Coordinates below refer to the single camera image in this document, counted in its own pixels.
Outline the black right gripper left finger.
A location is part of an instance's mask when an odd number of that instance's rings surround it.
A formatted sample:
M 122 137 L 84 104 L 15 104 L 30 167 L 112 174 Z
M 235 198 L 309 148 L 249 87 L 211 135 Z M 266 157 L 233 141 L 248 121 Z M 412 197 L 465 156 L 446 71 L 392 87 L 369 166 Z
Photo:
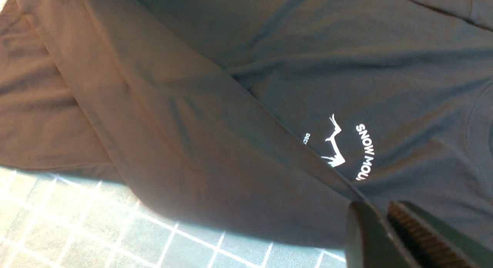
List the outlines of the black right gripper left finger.
M 420 267 L 387 219 L 368 203 L 350 203 L 345 233 L 348 268 Z

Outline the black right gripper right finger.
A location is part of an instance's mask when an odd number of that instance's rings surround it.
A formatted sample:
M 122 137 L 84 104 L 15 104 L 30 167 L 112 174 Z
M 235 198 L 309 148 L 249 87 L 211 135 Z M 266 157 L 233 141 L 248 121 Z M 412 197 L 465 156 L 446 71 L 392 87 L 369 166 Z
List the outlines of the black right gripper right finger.
M 492 251 L 408 201 L 389 203 L 387 219 L 422 268 L 491 268 Z

